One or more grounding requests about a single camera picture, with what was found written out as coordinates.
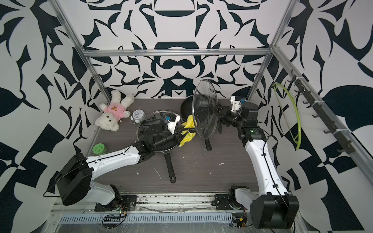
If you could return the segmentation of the yellow cleaning cloth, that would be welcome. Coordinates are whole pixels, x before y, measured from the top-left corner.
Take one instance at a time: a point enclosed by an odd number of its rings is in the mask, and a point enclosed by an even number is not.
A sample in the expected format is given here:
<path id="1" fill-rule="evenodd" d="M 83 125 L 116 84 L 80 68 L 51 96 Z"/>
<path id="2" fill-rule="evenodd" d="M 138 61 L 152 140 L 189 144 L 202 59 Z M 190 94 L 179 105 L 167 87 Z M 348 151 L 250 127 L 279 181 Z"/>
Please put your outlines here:
<path id="1" fill-rule="evenodd" d="M 179 147 L 182 147 L 185 143 L 190 142 L 196 136 L 196 129 L 194 124 L 193 115 L 189 115 L 186 122 L 181 124 L 182 129 L 182 140 Z"/>

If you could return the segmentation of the small glass pan lid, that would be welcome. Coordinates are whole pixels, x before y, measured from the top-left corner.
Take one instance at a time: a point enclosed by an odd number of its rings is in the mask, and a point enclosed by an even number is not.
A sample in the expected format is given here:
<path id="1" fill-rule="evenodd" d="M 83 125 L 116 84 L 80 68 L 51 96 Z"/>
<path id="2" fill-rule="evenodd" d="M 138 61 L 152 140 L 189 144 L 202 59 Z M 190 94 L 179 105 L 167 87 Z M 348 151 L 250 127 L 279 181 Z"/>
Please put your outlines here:
<path id="1" fill-rule="evenodd" d="M 203 139 L 210 139 L 217 128 L 218 118 L 213 109 L 218 103 L 216 90 L 208 79 L 201 80 L 193 95 L 192 115 L 198 135 Z"/>

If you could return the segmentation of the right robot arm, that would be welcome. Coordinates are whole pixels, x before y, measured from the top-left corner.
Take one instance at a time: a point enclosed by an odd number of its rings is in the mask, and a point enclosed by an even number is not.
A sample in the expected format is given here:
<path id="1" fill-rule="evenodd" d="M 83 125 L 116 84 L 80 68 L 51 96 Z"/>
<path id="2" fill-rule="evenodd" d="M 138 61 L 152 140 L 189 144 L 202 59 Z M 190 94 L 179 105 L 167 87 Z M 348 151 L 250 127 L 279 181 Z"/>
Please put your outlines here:
<path id="1" fill-rule="evenodd" d="M 257 229 L 296 229 L 299 201 L 282 184 L 268 149 L 265 131 L 258 125 L 258 108 L 244 103 L 238 112 L 217 104 L 211 111 L 220 123 L 238 130 L 238 137 L 248 153 L 258 182 L 259 193 L 248 188 L 233 189 L 235 202 L 247 208 Z"/>

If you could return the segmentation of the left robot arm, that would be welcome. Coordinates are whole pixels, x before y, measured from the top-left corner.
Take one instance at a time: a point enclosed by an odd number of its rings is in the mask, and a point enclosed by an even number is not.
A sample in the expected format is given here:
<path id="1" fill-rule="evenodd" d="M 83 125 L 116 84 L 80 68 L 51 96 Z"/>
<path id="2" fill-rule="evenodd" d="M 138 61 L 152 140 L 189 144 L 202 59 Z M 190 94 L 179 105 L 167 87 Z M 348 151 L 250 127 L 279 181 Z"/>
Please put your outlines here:
<path id="1" fill-rule="evenodd" d="M 145 130 L 137 142 L 112 153 L 85 157 L 74 155 L 55 179 L 64 206 L 76 203 L 96 203 L 100 211 L 114 211 L 125 206 L 125 201 L 114 185 L 103 185 L 95 179 L 122 167 L 137 165 L 163 152 L 171 183 L 176 182 L 170 150 L 178 146 L 182 133 L 176 129 L 157 132 Z"/>

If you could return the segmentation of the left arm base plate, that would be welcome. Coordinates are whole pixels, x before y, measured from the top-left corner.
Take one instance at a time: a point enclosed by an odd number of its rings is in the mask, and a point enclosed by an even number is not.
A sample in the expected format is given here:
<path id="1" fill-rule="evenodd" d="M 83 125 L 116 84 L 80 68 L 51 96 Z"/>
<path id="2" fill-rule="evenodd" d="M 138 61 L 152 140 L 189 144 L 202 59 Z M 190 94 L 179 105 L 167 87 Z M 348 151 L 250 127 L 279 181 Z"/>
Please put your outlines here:
<path id="1" fill-rule="evenodd" d="M 114 198 L 107 205 L 96 203 L 95 212 L 115 212 L 133 210 L 137 205 L 137 195 L 122 195 L 121 198 Z"/>

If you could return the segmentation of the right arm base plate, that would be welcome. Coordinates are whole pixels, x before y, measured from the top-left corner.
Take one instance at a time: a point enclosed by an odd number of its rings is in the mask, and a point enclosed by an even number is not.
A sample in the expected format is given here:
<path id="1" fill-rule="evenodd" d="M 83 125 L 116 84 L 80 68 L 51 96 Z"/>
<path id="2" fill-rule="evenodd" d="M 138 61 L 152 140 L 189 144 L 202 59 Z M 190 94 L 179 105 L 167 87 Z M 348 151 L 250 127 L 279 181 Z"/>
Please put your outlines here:
<path id="1" fill-rule="evenodd" d="M 251 203 L 258 198 L 257 194 L 239 192 L 238 194 L 216 194 L 211 206 L 217 210 L 244 210 L 249 209 Z"/>

